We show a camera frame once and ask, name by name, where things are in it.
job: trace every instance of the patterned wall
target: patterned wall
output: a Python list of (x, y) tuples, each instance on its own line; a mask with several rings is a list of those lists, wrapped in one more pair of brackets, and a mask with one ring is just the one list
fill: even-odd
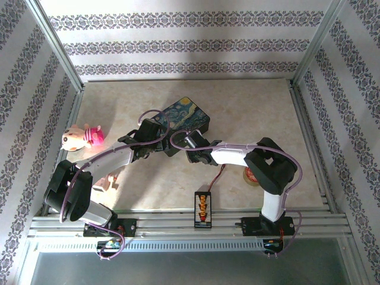
[(379, 40), (379, 2), (346, 1), (299, 86), (371, 284), (380, 284)]
[(76, 91), (25, 2), (0, 9), (0, 284), (13, 284)]
[(84, 82), (291, 79), (330, 2), (41, 0)]

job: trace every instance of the red wire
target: red wire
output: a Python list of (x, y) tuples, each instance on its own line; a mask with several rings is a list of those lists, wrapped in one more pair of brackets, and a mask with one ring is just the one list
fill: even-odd
[(210, 186), (208, 187), (208, 192), (210, 192), (210, 191), (211, 191), (211, 187), (213, 186), (213, 184), (214, 184), (214, 182), (216, 181), (216, 179), (218, 179), (218, 178), (219, 178), (219, 176), (221, 175), (221, 173), (223, 172), (223, 170), (224, 170), (224, 168), (225, 168), (225, 167), (226, 167), (226, 165), (225, 165), (225, 164), (223, 164), (223, 165), (221, 166), (221, 168), (220, 168), (220, 171), (219, 171), (218, 175), (217, 175), (217, 176), (215, 176), (214, 180), (211, 182)]

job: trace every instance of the marble floor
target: marble floor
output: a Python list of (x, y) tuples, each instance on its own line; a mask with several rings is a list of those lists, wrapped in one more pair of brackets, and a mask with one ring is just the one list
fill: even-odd
[[(209, 141), (247, 144), (270, 137), (299, 161), (303, 180), (290, 193), (287, 207), (322, 206), (286, 80), (87, 83), (77, 125), (101, 125), (106, 138), (103, 146), (83, 148), (67, 158), (74, 162), (93, 156), (138, 128), (144, 111), (165, 109), (185, 96), (210, 116), (204, 135)], [(263, 191), (243, 180), (243, 168), (227, 165), (212, 188), (213, 210), (262, 206)], [(207, 189), (218, 172), (219, 167), (188, 163), (185, 152), (171, 158), (153, 153), (122, 167), (116, 190), (93, 191), (91, 199), (115, 210), (192, 208), (194, 192)]]

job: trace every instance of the black mounting plate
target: black mounting plate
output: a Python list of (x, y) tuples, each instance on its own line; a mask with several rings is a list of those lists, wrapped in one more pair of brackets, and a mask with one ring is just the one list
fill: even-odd
[(244, 217), (241, 218), (241, 226), (243, 236), (280, 236), (280, 229), (283, 229), (285, 236), (293, 236), (295, 226), (292, 217), (282, 217), (272, 224), (270, 230), (263, 228), (262, 217)]
[[(134, 238), (136, 234), (136, 227), (137, 227), (137, 219), (135, 218), (118, 218), (116, 221), (116, 226), (115, 228), (117, 229), (119, 226), (122, 226), (125, 229), (125, 234), (124, 236), (126, 238)], [(104, 237), (104, 236), (109, 236), (112, 238), (118, 238), (118, 235), (115, 235), (113, 233), (109, 233), (103, 230), (99, 230), (96, 227), (85, 225), (84, 230), (83, 230), (83, 236), (85, 238), (87, 237)]]

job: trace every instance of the stuffed toy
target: stuffed toy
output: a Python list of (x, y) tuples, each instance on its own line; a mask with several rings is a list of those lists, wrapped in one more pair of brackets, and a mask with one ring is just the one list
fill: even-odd
[(102, 145), (104, 141), (103, 131), (100, 126), (90, 128), (85, 123), (84, 130), (77, 125), (66, 129), (62, 135), (62, 148), (67, 151), (79, 150), (83, 147), (91, 148), (93, 145)]

